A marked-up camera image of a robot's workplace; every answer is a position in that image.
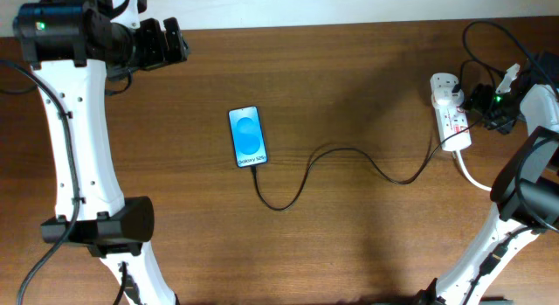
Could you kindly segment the blue Galaxy smartphone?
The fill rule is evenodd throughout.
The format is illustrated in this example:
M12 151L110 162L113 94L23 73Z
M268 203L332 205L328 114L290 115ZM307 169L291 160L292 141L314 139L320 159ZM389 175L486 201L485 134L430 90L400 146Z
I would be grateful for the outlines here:
M255 106L232 109L228 118L236 165L245 168L266 163L266 141L258 109Z

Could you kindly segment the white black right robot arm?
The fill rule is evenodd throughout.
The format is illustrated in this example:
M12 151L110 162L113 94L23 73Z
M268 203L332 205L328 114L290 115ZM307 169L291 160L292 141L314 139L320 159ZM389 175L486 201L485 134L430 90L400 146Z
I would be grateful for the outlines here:
M558 101L553 84L528 75L520 111L528 139L490 187L489 216L456 265L419 291L416 304L480 304L512 258L547 230L558 228L558 185L542 177L558 167Z

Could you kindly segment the white power strip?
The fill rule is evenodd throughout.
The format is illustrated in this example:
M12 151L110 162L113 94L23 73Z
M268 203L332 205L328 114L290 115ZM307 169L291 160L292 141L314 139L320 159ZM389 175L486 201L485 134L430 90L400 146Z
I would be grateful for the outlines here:
M457 92L461 90L458 88L458 82L458 78L450 73L435 73L430 79L431 94L440 87L453 87L453 92ZM463 108L461 106L433 108L442 150L454 152L468 148L472 141L466 112Z

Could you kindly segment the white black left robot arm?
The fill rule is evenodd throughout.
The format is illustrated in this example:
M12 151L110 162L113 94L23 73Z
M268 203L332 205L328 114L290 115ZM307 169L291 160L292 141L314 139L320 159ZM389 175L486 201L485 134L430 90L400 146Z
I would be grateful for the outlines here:
M117 279L119 299L176 304L151 239L154 206L118 184L107 132L109 81L184 62L189 47L174 18L144 18L147 0L39 0L13 21L21 71L44 103L57 179L55 213L41 226L53 251L82 246Z

